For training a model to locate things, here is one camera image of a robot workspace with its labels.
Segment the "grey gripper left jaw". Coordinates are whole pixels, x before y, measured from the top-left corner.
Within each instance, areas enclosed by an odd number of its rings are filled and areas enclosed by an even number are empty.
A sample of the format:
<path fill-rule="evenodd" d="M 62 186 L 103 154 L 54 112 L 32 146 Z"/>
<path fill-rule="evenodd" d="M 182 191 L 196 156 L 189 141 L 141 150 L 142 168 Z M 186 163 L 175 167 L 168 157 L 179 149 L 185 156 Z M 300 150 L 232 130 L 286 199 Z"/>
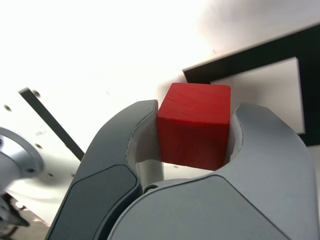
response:
<path fill-rule="evenodd" d="M 105 240 L 144 188 L 164 179 L 158 102 L 136 102 L 95 135 L 47 234 L 49 240 Z"/>

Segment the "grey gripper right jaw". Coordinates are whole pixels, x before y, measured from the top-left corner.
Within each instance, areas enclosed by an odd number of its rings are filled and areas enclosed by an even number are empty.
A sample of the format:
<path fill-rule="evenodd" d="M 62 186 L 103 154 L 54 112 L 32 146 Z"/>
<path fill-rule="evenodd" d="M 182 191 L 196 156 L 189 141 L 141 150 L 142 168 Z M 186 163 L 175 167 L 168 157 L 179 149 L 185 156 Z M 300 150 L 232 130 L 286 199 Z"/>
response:
<path fill-rule="evenodd" d="M 228 164 L 139 198 L 111 239 L 314 239 L 315 171 L 305 144 L 266 107 L 241 104 L 231 122 Z"/>

